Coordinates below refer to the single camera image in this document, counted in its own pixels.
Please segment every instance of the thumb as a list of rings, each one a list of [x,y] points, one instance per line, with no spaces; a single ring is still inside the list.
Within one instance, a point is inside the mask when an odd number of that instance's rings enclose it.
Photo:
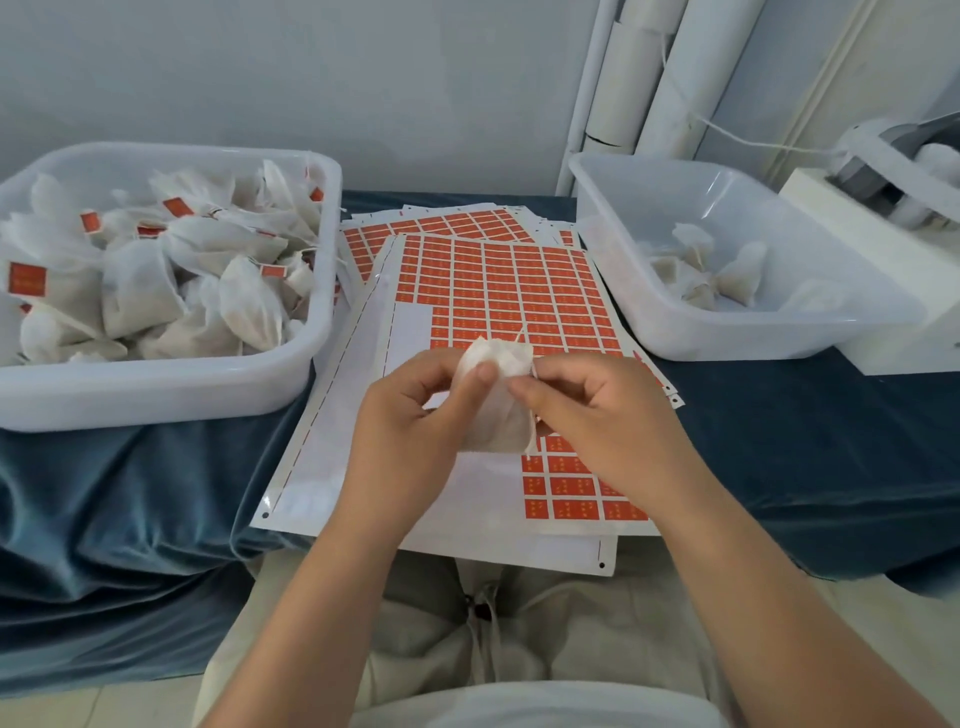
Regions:
[[[583,426],[588,409],[539,379],[532,376],[514,376],[507,380],[507,388],[519,402],[566,437],[576,439]]]
[[[459,386],[433,413],[433,420],[445,437],[458,443],[463,440],[499,376],[500,372],[492,361],[481,362],[464,376]]]

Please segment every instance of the hand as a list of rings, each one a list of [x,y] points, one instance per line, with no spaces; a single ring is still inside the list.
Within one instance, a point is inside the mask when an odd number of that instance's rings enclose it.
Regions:
[[[473,369],[436,410],[463,352],[417,354],[374,382],[357,415],[344,488],[334,518],[396,548],[444,489],[457,450],[496,382],[493,362]]]
[[[665,491],[691,476],[702,482],[707,466],[639,361],[570,353],[535,359],[535,367],[539,380],[513,377],[511,393],[634,505],[656,516]]]

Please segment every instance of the pants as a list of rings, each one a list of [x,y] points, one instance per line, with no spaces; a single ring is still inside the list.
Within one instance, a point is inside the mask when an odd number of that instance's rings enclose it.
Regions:
[[[740,722],[663,541],[619,543],[613,577],[504,567],[467,592],[452,559],[399,552],[356,710],[487,682],[589,680],[696,695],[731,724]],[[252,646],[302,558],[290,550],[266,556],[250,601],[210,661],[194,724]]]

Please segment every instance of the white shirt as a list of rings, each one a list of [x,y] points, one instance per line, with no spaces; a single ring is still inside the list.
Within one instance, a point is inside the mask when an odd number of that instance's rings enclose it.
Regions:
[[[679,692],[588,682],[492,683],[430,692],[354,715],[350,728],[729,728]]]

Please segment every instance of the drawstring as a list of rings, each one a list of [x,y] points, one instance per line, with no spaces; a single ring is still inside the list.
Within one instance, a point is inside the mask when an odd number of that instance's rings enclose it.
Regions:
[[[499,584],[489,582],[473,597],[468,597],[467,627],[473,640],[470,652],[470,684],[495,683],[500,678],[500,622],[496,616],[496,590]],[[485,619],[477,616],[477,608],[486,607],[490,612],[490,627],[485,628]]]

